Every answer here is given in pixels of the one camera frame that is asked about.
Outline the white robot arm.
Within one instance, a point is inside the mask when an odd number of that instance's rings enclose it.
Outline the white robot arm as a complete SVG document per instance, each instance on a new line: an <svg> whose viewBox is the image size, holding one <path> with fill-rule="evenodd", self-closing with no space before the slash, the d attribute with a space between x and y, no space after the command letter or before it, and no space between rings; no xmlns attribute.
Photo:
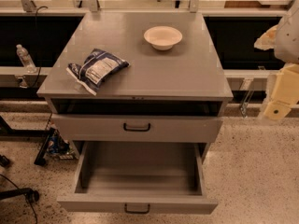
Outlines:
<svg viewBox="0 0 299 224"><path fill-rule="evenodd" d="M275 84L267 94L263 117L285 118L299 102L299 1L275 25L254 43L256 49L273 49L275 57L285 64L276 74Z"/></svg>

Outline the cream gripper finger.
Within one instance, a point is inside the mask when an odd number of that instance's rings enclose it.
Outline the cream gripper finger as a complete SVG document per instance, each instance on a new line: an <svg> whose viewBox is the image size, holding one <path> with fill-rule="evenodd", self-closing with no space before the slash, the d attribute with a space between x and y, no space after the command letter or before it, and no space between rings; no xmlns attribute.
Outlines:
<svg viewBox="0 0 299 224"><path fill-rule="evenodd" d="M286 63L276 74L276 82L263 115L271 120L285 118L299 102L299 65Z"/></svg>

